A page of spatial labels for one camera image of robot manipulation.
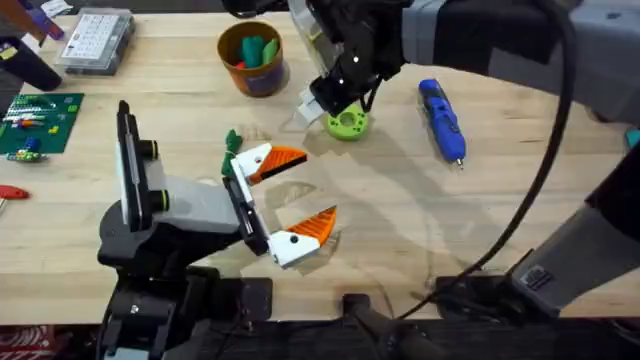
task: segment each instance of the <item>cup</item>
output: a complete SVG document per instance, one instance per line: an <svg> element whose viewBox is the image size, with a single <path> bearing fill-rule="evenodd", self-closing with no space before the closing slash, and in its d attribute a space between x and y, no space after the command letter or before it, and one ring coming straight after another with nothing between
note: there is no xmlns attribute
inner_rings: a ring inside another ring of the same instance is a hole
<svg viewBox="0 0 640 360"><path fill-rule="evenodd" d="M278 51L270 63L252 69L236 67L242 61L240 58L242 39L247 36L261 36L265 44L272 39L278 39ZM220 35L218 54L236 87L246 95L265 97L275 93L282 86L284 79L282 38L270 25L258 21L233 25Z"/></svg>

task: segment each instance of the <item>black cable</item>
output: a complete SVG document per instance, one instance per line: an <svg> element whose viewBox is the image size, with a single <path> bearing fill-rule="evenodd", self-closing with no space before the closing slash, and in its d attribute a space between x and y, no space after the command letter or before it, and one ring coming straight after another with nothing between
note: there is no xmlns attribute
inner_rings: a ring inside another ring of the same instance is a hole
<svg viewBox="0 0 640 360"><path fill-rule="evenodd" d="M241 312L240 314L238 314L238 318L236 319L236 321L234 321L233 324L231 324L231 327L229 328L229 330L227 330L224 338L222 338L222 341L220 342L220 345L218 346L218 351L216 351L216 355L213 357L213 360L220 359L220 356L222 356L222 354L225 352L225 350L228 349L226 347L227 342L229 342L231 337L234 336L233 335L233 331L236 329L236 327L238 327L238 325L240 325L240 323L242 322L243 319L244 319L244 313Z"/></svg>
<svg viewBox="0 0 640 360"><path fill-rule="evenodd" d="M373 100L376 98L376 93L378 92L378 88L380 87L380 84L382 84L382 75L378 75L378 77L376 78L376 82L373 84L373 87L371 88L371 94L369 94L369 99L367 99L367 101L365 102L364 96L360 97L360 106L362 107L362 110L365 113L368 113L373 108Z"/></svg>
<svg viewBox="0 0 640 360"><path fill-rule="evenodd" d="M547 146L544 157L542 158L542 163L540 164L538 173L536 174L533 183L529 188L529 191L522 200L522 203L516 210L513 218L504 229L496 243L493 244L493 246L491 246L491 248L480 259L478 259L478 261L476 261L474 264L472 264L458 276L456 276L452 282L429 294L424 300L411 308L409 311L400 315L397 319L405 319L411 316L429 302L434 301L438 297L438 295L442 294L443 292L449 291L465 277L469 276L471 273L477 270L480 270L484 265L486 265L504 247L513 233L516 231L525 215L531 208L531 205L533 205L533 202L540 193L540 190L542 189L542 186L544 185L544 182L547 179L549 172L551 171L553 162L556 158L556 155L558 154L558 150L560 149L560 144L562 143L562 137L564 135L564 130L569 119L569 111L571 109L571 102L573 100L577 58L576 33L575 29L573 28L573 24L569 20L566 10L556 4L554 0L534 0L534 2L537 7L542 12L544 12L545 15L557 26L561 35L563 55L562 87L560 90L558 111L556 113L555 123L551 131L551 136L549 138L549 144Z"/></svg>
<svg viewBox="0 0 640 360"><path fill-rule="evenodd" d="M373 357L375 358L375 360L382 360L382 356L380 355L380 351L378 349L378 346L376 345L376 339L369 331L367 331L367 329L365 329L358 317L351 316L351 318L356 323L356 327L360 331L360 334L362 334L362 337L365 338L365 341L367 342L367 345L369 345L369 349L373 353Z"/></svg>
<svg viewBox="0 0 640 360"><path fill-rule="evenodd" d="M116 295L116 290L120 285L120 276L118 276L118 281L116 285L113 287L113 291L111 292L111 297L109 298L109 302L107 303L107 309L102 314L102 321L100 322L100 327L98 328L98 336L96 337L96 360L102 360L102 338L104 337L104 331L107 328L107 323L109 322L109 318L111 317L111 302L113 301L113 297Z"/></svg>

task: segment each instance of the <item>circuit board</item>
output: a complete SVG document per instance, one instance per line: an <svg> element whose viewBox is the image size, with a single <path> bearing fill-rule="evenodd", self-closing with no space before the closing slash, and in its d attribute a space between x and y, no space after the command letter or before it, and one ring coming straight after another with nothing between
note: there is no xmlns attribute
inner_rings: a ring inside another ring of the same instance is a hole
<svg viewBox="0 0 640 360"><path fill-rule="evenodd" d="M22 149L28 137L40 139L39 153L63 153L83 98L84 94L24 94L14 97L0 123L0 154ZM33 119L38 125L20 128L15 121L20 117Z"/></svg>

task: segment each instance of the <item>gray robot arm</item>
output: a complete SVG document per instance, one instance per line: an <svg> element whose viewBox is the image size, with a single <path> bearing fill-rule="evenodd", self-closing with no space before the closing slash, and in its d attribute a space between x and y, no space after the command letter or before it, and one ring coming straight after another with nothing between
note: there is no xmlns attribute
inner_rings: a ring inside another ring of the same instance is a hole
<svg viewBox="0 0 640 360"><path fill-rule="evenodd" d="M416 0L403 10L404 58L558 94L556 37L537 28L530 7L512 8L500 13L483 2ZM574 100L605 119L640 124L640 6L584 1L569 16L578 40ZM516 26L527 19L531 26Z"/></svg>
<svg viewBox="0 0 640 360"><path fill-rule="evenodd" d="M310 86L334 116L407 62L560 93L560 35L533 1L307 3L327 39L343 48ZM640 124L640 6L574 1L565 8L577 38L574 100L610 121ZM640 266L640 234L632 226L640 213L638 184L635 149L574 216L509 272L506 283L515 297L556 316L580 295Z"/></svg>

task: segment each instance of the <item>wooden tabletop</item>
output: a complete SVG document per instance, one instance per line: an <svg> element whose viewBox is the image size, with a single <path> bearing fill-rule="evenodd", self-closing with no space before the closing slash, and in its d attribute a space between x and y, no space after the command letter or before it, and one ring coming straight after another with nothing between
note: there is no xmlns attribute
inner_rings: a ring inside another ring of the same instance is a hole
<svg viewBox="0 0 640 360"><path fill-rule="evenodd" d="M66 29L73 17L58 21ZM131 104L141 134L159 142L165 171L220 184L224 138L235 128L245 149L271 142L309 153L307 163L254 187L272 230L338 205L330 243L299 266L281 270L242 244L200 264L226 276L270 276L273 318L338 316L348 292L371 295L398 315L497 239L522 200L546 147L557 99L435 67L405 66L384 83L367 137L345 143L319 124L287 126L298 93L317 75L288 14L262 17L284 41L289 81L266 99L242 95L216 51L228 15L137 15L138 32L114 77L65 78L58 92L86 94L66 152L46 164L0 161L0 183L32 199L0 214L0 324L98 322L115 272L96 260L98 224L119 197L115 177L118 100ZM61 43L48 40L51 62ZM464 171L443 163L418 107L417 85L437 77L467 138ZM35 90L25 86L24 93ZM621 125L595 122L574 106L561 154L512 241L487 266L502 273L538 246L578 208L624 153ZM632 273L580 298L564 316L640 316L640 276ZM420 317L437 313L426 307Z"/></svg>

